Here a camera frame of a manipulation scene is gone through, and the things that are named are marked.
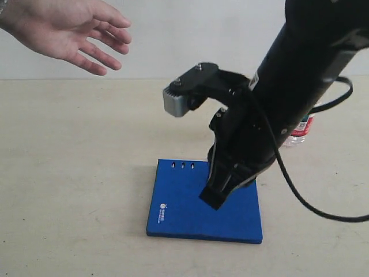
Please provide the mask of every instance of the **white wall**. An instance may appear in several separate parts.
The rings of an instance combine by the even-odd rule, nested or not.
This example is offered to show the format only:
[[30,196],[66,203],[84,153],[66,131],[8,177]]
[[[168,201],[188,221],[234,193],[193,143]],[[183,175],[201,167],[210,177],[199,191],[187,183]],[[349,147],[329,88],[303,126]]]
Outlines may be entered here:
[[[106,78],[173,78],[201,61],[253,75],[284,22],[284,0],[107,2],[132,20],[133,42],[130,54],[119,57],[123,69]],[[0,79],[93,78],[31,52],[4,32],[0,55]],[[356,57],[345,74],[369,74],[368,53]]]

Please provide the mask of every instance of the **black robotic arm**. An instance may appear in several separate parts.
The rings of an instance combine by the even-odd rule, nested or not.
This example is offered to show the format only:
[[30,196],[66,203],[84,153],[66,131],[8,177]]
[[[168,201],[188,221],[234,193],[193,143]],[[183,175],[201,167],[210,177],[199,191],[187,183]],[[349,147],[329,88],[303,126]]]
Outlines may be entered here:
[[341,100],[352,93],[351,82],[339,74],[369,47],[368,10],[367,0],[286,0],[285,24],[252,80],[199,63],[163,91],[165,110],[175,117],[196,110],[207,98],[227,107],[210,123],[215,140],[203,201],[219,209],[235,189],[251,184],[277,160],[294,194],[316,214],[346,222],[369,220],[328,215],[306,203],[278,151],[335,81],[351,87]]

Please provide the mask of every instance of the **blue base plate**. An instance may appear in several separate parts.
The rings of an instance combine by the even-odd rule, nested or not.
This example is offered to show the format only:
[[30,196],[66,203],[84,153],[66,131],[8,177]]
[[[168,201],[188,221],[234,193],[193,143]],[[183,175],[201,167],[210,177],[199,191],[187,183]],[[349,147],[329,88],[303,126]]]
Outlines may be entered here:
[[234,191],[215,211],[199,199],[207,178],[207,162],[159,160],[147,235],[261,244],[256,182]]

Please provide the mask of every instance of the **beige table surface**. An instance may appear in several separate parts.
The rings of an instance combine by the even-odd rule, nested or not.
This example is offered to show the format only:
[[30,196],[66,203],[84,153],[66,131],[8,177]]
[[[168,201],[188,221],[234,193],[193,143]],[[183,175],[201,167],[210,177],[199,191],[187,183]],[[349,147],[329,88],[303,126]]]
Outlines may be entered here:
[[[282,150],[301,194],[341,215],[369,213],[369,77],[353,81],[352,98]],[[261,245],[147,237],[157,160],[205,159],[219,107],[172,118],[166,84],[0,83],[1,277],[368,276],[369,223],[312,214],[276,164],[258,179]]]

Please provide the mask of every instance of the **human hand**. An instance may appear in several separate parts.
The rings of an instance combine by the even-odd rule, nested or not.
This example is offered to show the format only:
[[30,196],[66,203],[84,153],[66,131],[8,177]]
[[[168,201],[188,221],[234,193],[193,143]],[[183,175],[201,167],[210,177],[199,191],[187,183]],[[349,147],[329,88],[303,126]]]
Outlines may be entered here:
[[131,42],[129,26],[128,19],[102,0],[9,0],[0,15],[0,27],[26,47],[100,76],[107,73],[106,67],[119,70],[122,65],[87,38],[125,55]]

